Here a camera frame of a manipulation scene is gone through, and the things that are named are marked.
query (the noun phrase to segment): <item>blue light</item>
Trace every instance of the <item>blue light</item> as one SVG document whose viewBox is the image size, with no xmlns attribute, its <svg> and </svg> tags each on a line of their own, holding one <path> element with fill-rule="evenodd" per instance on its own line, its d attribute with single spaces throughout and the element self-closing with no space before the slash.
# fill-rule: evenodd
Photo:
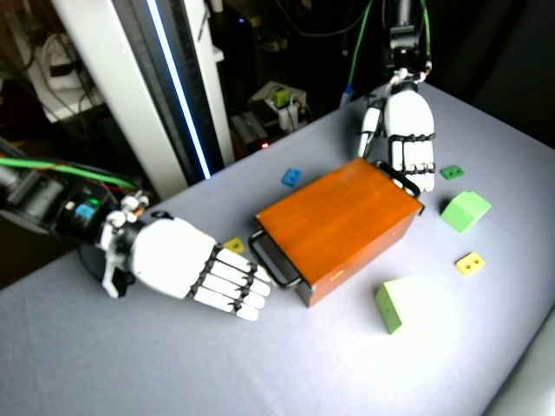
<svg viewBox="0 0 555 416">
<path fill-rule="evenodd" d="M 186 124 L 189 128 L 189 133 L 193 139 L 194 150 L 199 157 L 200 167 L 205 175 L 205 179 L 210 178 L 210 171 L 208 170 L 208 164 L 206 163 L 205 155 L 202 152 L 202 146 L 200 145 L 199 135 L 193 123 L 193 117 L 191 116 L 191 110 L 187 104 L 185 93 L 183 92 L 183 86 L 181 85 L 180 76 L 177 72 L 177 67 L 175 66 L 175 61 L 173 60 L 172 50 L 170 49 L 170 44 L 167 41 L 166 31 L 164 30 L 164 24 L 160 17 L 160 12 L 158 11 L 158 6 L 156 5 L 156 0 L 147 0 L 148 9 L 150 10 L 150 16 L 153 19 L 154 28 L 156 29 L 156 35 L 158 35 L 158 40 L 160 41 L 160 46 L 162 47 L 162 53 L 164 54 L 164 60 L 168 70 L 170 71 L 170 76 L 172 78 L 173 87 L 177 93 L 177 98 L 181 105 L 181 111 L 185 116 Z"/>
</svg>

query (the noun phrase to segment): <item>blue lego brick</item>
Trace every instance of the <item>blue lego brick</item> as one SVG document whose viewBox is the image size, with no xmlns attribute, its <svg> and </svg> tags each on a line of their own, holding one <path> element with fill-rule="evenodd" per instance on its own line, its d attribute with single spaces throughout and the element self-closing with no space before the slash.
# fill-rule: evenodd
<svg viewBox="0 0 555 416">
<path fill-rule="evenodd" d="M 299 169 L 293 169 L 293 168 L 287 169 L 287 172 L 285 173 L 284 178 L 281 179 L 281 182 L 284 185 L 295 186 L 298 180 L 301 179 L 302 175 L 303 175 L 303 171 Z"/>
</svg>

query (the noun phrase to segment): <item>wooden box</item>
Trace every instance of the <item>wooden box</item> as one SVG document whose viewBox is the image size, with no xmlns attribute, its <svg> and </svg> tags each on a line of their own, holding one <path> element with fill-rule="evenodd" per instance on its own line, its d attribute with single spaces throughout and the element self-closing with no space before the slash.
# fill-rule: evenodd
<svg viewBox="0 0 555 416">
<path fill-rule="evenodd" d="M 297 293 L 312 306 L 399 240 L 422 209 L 380 169 L 356 159 L 256 217 L 300 273 Z"/>
</svg>

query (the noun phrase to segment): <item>white robotic hand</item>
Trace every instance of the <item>white robotic hand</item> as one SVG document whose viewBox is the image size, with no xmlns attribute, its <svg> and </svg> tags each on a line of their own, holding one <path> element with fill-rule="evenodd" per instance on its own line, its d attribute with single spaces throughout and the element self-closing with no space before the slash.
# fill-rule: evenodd
<svg viewBox="0 0 555 416">
<path fill-rule="evenodd" d="M 134 240 L 129 268 L 151 289 L 249 321 L 258 319 L 270 294 L 263 268 L 179 218 L 160 218 L 144 227 Z"/>
<path fill-rule="evenodd" d="M 367 158 L 371 141 L 384 133 L 389 142 L 391 165 L 415 183 L 421 191 L 431 192 L 435 186 L 434 116 L 426 100 L 418 94 L 418 79 L 406 69 L 396 71 L 388 86 L 393 88 L 385 104 L 383 100 L 370 104 L 362 123 L 358 154 Z"/>
</svg>

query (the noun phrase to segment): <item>gray table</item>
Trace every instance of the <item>gray table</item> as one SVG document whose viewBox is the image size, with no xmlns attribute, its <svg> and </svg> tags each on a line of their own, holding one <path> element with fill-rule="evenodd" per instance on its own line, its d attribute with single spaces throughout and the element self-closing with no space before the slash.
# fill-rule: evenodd
<svg viewBox="0 0 555 416">
<path fill-rule="evenodd" d="M 434 112 L 439 175 L 427 209 L 392 249 L 315 308 L 274 289 L 258 322 L 136 284 L 114 301 L 75 253 L 0 292 L 0 414 L 475 415 L 484 411 L 555 302 L 555 152 L 441 91 Z M 352 159 L 364 104 L 353 103 L 171 198 L 161 209 L 220 240 L 253 215 Z M 492 210 L 467 234 L 442 202 L 476 191 Z M 469 251 L 487 262 L 464 278 Z M 387 335 L 373 294 L 419 274 L 442 327 Z"/>
</svg>

